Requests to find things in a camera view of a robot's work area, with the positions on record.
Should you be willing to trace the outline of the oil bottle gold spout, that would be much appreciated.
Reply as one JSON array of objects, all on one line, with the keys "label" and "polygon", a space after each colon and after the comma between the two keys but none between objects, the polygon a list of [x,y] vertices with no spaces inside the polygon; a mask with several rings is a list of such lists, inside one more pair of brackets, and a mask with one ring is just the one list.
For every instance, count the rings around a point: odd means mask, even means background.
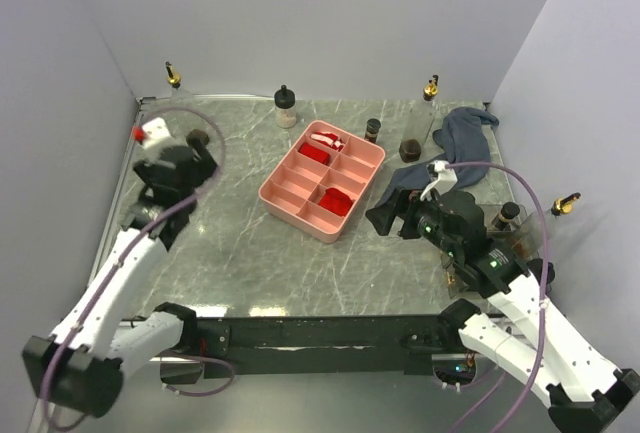
[{"label": "oil bottle gold spout", "polygon": [[506,239],[506,243],[522,258],[535,256],[543,247],[543,232],[551,240],[556,231],[562,226],[562,217],[571,213],[575,202],[581,199],[579,192],[556,199],[550,208],[544,212],[545,224],[540,216],[533,212]]}]

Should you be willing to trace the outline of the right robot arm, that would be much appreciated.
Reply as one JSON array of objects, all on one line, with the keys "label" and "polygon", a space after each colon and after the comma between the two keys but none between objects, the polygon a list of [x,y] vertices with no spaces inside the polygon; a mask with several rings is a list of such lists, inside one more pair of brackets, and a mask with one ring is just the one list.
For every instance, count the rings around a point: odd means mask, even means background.
[{"label": "right robot arm", "polygon": [[548,300],[541,298],[542,261],[526,261],[507,243],[520,214],[505,203],[491,223],[468,192],[398,189],[366,217],[381,236],[401,219],[399,236],[436,246],[472,291],[504,314],[520,338],[501,329],[465,298],[443,310],[438,339],[450,351],[464,347],[489,358],[547,408],[561,432],[603,432],[639,393],[639,375],[603,357]]}]

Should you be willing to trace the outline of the spice shaker black cap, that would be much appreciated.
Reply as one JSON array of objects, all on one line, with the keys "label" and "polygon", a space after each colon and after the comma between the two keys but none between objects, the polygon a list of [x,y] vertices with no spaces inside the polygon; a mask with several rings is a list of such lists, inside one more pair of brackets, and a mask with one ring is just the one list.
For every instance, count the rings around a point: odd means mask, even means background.
[{"label": "spice shaker black cap", "polygon": [[377,143],[378,134],[381,128],[381,122],[376,118],[370,118],[366,122],[364,139],[373,144]]},{"label": "spice shaker black cap", "polygon": [[518,204],[506,202],[501,206],[501,209],[491,221],[490,227],[493,231],[507,231],[519,214],[520,207]]}]

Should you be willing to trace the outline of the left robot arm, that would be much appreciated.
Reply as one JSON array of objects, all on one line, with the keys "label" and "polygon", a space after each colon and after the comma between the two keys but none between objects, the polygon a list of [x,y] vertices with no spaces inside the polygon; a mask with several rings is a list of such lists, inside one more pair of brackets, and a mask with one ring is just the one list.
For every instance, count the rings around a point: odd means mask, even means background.
[{"label": "left robot arm", "polygon": [[107,261],[70,313],[47,337],[31,337],[22,359],[42,407],[50,404],[100,418],[126,378],[166,351],[200,349],[194,310],[163,303],[143,323],[117,333],[124,311],[146,276],[189,225],[201,186],[218,165],[198,138],[167,144],[134,165],[143,188],[130,208]]}]

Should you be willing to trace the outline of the salt jar black lid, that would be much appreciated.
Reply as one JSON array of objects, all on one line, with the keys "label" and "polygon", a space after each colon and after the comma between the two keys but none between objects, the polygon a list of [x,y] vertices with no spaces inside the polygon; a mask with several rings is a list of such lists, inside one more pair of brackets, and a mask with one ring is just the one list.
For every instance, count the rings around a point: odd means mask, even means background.
[{"label": "salt jar black lid", "polygon": [[274,93],[274,105],[276,124],[280,128],[289,129],[296,125],[296,96],[293,90],[289,89],[286,85],[282,85]]}]

